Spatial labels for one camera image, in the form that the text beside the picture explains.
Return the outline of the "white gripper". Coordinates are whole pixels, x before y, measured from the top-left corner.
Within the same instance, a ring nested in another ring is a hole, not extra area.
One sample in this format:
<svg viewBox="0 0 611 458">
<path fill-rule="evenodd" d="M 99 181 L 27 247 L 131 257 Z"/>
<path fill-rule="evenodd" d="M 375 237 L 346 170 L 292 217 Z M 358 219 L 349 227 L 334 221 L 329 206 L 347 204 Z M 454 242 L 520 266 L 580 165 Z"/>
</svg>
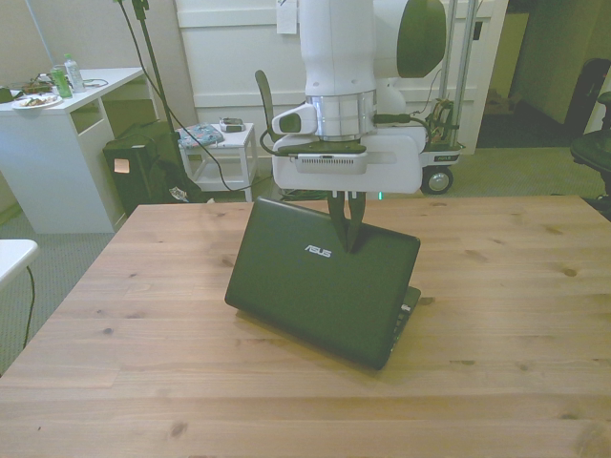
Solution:
<svg viewBox="0 0 611 458">
<path fill-rule="evenodd" d="M 327 192 L 327 208 L 338 240 L 350 252 L 357 241 L 367 192 L 416 192 L 422 182 L 420 140 L 403 135 L 365 135 L 356 141 L 289 144 L 272 157 L 273 176 L 283 189 Z M 345 216 L 348 196 L 350 220 Z"/>
</svg>

